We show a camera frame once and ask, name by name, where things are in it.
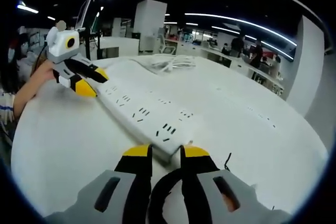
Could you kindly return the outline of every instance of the chair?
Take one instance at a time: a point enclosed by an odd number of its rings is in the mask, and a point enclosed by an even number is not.
[[[159,48],[159,52],[161,54],[171,54],[171,55],[174,54],[175,51],[176,51],[176,47],[167,46],[166,41],[164,40],[164,37],[163,37],[162,34],[159,35],[159,38],[160,38],[160,43],[161,43],[160,48]]]

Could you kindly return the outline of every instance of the power strip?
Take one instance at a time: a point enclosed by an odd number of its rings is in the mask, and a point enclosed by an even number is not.
[[[98,88],[98,98],[140,143],[152,144],[154,155],[169,163],[179,147],[192,140],[196,117],[158,92],[149,90],[143,81],[130,79],[127,74],[130,69],[120,71],[120,68],[127,68],[127,64],[135,67],[142,77],[146,74],[153,77],[134,61],[117,63],[106,70],[110,80]]]

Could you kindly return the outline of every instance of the striped sleeve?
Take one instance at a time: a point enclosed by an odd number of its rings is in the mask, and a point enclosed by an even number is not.
[[[3,124],[14,121],[14,104],[15,95],[3,93],[0,95],[0,117]]]

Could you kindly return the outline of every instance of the office room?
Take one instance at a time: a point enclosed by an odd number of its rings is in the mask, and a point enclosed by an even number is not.
[[[46,223],[307,218],[336,125],[326,4],[11,0],[11,198]]]

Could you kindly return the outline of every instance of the white pillar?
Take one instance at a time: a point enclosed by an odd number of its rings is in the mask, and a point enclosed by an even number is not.
[[[112,37],[120,37],[120,31],[121,31],[121,18],[114,18]]]
[[[293,63],[285,63],[288,65],[289,71],[282,97],[299,114],[305,116],[314,100],[321,80],[324,34],[312,21],[302,16],[298,27],[297,41]]]
[[[167,4],[154,0],[138,3],[134,18],[134,33],[141,33],[140,51],[153,50],[153,41],[163,27]]]

